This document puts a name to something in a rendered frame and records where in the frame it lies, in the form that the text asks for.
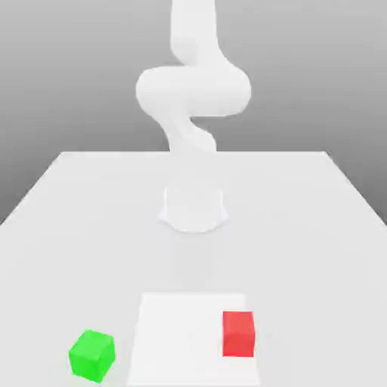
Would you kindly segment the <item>small red cube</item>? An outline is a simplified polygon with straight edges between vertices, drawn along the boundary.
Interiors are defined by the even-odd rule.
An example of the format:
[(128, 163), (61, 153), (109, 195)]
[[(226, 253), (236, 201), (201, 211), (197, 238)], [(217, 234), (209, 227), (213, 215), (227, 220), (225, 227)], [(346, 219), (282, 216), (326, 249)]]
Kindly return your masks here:
[(255, 324), (251, 311), (224, 311), (222, 315), (224, 357), (252, 358), (255, 353)]

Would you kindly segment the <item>small green cube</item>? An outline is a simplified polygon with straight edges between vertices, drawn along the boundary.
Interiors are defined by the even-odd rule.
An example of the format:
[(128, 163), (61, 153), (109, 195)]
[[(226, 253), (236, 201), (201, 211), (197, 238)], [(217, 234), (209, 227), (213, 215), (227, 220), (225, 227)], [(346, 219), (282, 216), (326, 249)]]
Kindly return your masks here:
[(101, 383), (116, 359), (115, 341), (109, 334), (85, 330), (68, 354), (74, 375)]

